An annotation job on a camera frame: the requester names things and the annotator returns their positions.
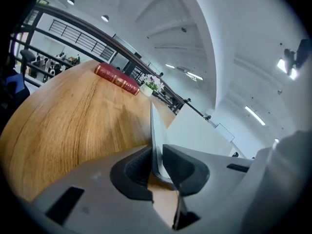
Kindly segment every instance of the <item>ceiling light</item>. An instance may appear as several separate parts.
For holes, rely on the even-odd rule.
[[[245,109],[249,112],[249,113],[251,113],[252,115],[253,115],[253,117],[255,117],[260,123],[261,123],[261,125],[262,126],[264,126],[265,125],[265,123],[264,123],[264,121],[262,120],[262,119],[260,119],[260,117],[258,116],[258,115],[256,115],[255,114],[255,112],[253,111],[253,110],[251,110],[249,107],[245,107]]]
[[[102,18],[104,21],[108,21],[108,20],[109,20],[108,15],[103,15],[103,16],[101,16],[101,18]]]
[[[194,74],[192,74],[192,73],[190,73],[190,72],[187,72],[190,76],[194,76],[194,77],[196,77],[196,78],[198,78],[198,79],[200,79],[200,80],[203,80],[203,78],[202,77],[200,77],[200,76],[197,76],[197,75],[194,75]]]
[[[189,74],[186,74],[189,78],[191,78],[192,80],[196,81],[196,77],[194,76],[190,76]]]
[[[289,75],[289,77],[293,80],[295,80],[298,76],[297,70],[295,70],[294,68],[292,68],[291,70],[291,74]]]
[[[173,66],[171,66],[171,65],[169,65],[169,64],[166,64],[166,66],[167,66],[168,68],[175,68],[175,67],[173,67]]]
[[[71,5],[74,5],[75,4],[75,0],[67,0],[67,2]]]
[[[282,71],[284,71],[285,73],[287,73],[286,68],[285,68],[285,61],[284,61],[283,59],[280,59],[280,60],[278,61],[277,66],[278,66]]]

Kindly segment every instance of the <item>white wall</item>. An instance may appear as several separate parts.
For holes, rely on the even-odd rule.
[[[281,95],[296,130],[312,129],[312,56],[298,71],[298,77],[289,83]]]
[[[228,156],[232,146],[203,117],[184,105],[167,130],[170,144],[200,152]]]
[[[238,109],[227,99],[214,112],[208,111],[213,124],[221,123],[235,138],[232,141],[246,158],[252,158],[265,147],[273,145],[258,132]]]
[[[202,114],[213,106],[213,102],[209,100],[207,94],[198,89],[196,81],[193,81],[185,73],[169,70],[162,79],[183,99],[190,98],[192,100],[190,104]]]

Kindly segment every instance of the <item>wood grain surface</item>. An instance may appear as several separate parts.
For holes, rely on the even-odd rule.
[[[7,123],[0,137],[0,160],[16,195],[32,201],[84,161],[150,144],[151,100],[167,127],[175,118],[160,100],[142,93],[133,96],[95,75],[97,64],[88,61],[49,80]],[[166,202],[155,203],[155,208],[175,211],[176,192],[155,182],[149,189],[159,198],[168,192]],[[168,201],[174,201],[171,207]],[[172,214],[166,218],[168,224],[172,220]]]

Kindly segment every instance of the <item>metal railing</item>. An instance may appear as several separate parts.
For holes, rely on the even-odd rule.
[[[74,41],[76,44],[79,44],[91,52],[96,53],[99,57],[105,60],[109,60],[114,54],[114,50],[112,50],[110,47],[101,44],[81,31],[74,29],[73,27],[70,27],[69,25],[66,25],[65,23],[62,23],[58,20],[53,20],[49,31]]]
[[[126,59],[128,59],[128,63],[130,66],[134,66],[135,68],[132,70],[129,76],[133,77],[138,84],[141,84],[141,78],[144,74],[151,74],[154,76],[159,77],[152,69],[150,69],[144,62],[142,62],[138,57],[136,57],[133,53],[131,53],[128,49],[126,49],[123,45],[121,45],[119,42],[117,42],[115,39],[111,38],[106,33],[100,31],[93,25],[83,21],[82,19],[76,18],[75,16],[68,14],[62,10],[56,9],[54,7],[50,7],[47,5],[35,5],[34,9],[30,13],[31,15],[28,17],[28,20],[25,21],[25,23],[20,28],[19,32],[28,32],[28,37],[26,42],[22,42],[18,39],[16,39],[16,35],[14,37],[11,37],[12,41],[15,41],[19,44],[24,45],[25,49],[31,49],[41,55],[44,55],[56,62],[59,62],[61,65],[65,65],[68,67],[71,67],[72,65],[66,62],[63,62],[59,60],[58,58],[30,45],[32,36],[35,31],[44,34],[56,41],[59,41],[83,54],[86,56],[89,56],[90,58],[98,61],[103,62],[104,60],[108,60],[112,56],[112,52],[117,52],[124,56]],[[69,25],[66,25],[58,20],[54,20],[51,24],[51,27],[48,31],[42,30],[40,28],[37,28],[37,24],[43,14],[51,15],[61,21],[64,21],[76,28],[79,28],[81,31],[76,30],[74,27],[71,27]],[[45,71],[41,70],[38,67],[32,67],[31,63],[27,64],[31,68],[35,68],[36,71],[45,73]],[[168,104],[169,107],[172,108],[173,111],[177,107],[179,107],[181,104],[184,104],[183,99],[177,95],[165,82],[165,92],[166,94],[174,98],[175,104],[171,103],[167,98],[162,98],[162,95],[159,95],[155,93],[155,96],[159,97],[160,100],[164,101],[166,104]]]

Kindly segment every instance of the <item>white flower pot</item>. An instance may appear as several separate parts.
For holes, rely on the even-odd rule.
[[[140,91],[146,95],[147,97],[150,97],[153,93],[153,90],[151,88],[149,88],[145,83],[143,85],[141,85],[140,87]]]

